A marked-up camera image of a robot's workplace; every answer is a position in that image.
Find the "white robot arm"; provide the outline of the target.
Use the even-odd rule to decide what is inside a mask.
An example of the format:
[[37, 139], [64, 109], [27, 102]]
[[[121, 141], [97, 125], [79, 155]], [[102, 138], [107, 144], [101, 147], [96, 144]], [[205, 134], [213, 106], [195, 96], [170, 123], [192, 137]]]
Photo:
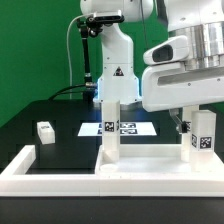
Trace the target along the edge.
[[[224, 0], [81, 0], [80, 8], [89, 33], [101, 37], [96, 103], [140, 101], [152, 112], [224, 101]], [[133, 41], [119, 24], [152, 13], [169, 37], [144, 53], [147, 68], [137, 78]]]

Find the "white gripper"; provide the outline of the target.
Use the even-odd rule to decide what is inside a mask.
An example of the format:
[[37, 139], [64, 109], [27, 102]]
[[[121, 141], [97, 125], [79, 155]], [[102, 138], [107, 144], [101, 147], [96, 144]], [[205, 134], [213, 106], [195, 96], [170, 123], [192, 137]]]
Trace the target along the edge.
[[142, 105], [148, 112], [169, 110], [179, 134], [187, 123], [178, 115], [182, 108], [224, 101], [224, 67], [186, 71], [182, 63], [152, 66], [142, 76]]

